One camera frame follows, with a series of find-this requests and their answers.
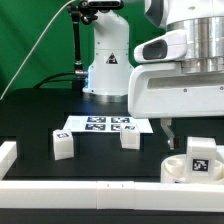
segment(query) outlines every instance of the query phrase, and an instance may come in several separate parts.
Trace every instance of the black tabletop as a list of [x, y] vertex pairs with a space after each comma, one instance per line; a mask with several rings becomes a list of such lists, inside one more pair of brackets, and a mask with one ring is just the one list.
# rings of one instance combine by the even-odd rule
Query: black tabletop
[[[15, 140], [18, 158], [5, 180], [159, 181], [164, 158], [185, 152], [187, 136], [215, 137], [224, 144], [224, 119], [174, 119], [179, 148], [171, 151], [159, 119], [141, 134], [139, 151], [122, 149], [119, 133], [74, 133], [75, 157], [55, 161], [52, 133], [69, 115], [130, 116], [126, 103], [100, 103], [64, 89], [21, 89], [0, 102], [0, 144]], [[1, 209], [2, 223], [221, 223], [222, 213], [121, 210]]]

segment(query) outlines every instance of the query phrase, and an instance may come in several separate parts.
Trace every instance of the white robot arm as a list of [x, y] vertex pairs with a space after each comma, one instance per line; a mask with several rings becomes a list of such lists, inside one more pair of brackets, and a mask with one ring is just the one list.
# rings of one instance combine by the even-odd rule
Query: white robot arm
[[[167, 32], [135, 49], [135, 59], [144, 64], [130, 77], [129, 113], [135, 118], [222, 116], [224, 1], [147, 0], [146, 5], [151, 7], [147, 17]], [[156, 17], [158, 11], [163, 13]]]
[[110, 9], [121, 8], [120, 0], [89, 0], [96, 7], [94, 61], [89, 66], [84, 96], [103, 102], [127, 101], [128, 81], [133, 71], [129, 63], [129, 25]]

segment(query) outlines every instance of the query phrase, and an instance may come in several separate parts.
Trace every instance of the green backdrop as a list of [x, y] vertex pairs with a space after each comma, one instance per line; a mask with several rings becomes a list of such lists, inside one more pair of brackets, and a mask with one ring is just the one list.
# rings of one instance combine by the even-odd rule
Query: green backdrop
[[[0, 93], [15, 74], [39, 35], [54, 14], [67, 0], [1, 0], [0, 1]], [[134, 48], [161, 35], [144, 17], [142, 2], [125, 4], [117, 11], [130, 25], [130, 62]], [[10, 91], [32, 88], [42, 79], [73, 70], [74, 50], [72, 22], [64, 10], [52, 24], [31, 58], [13, 83]], [[85, 68], [93, 61], [93, 26], [80, 25], [81, 54]], [[69, 83], [47, 84], [44, 87], [70, 88]]]

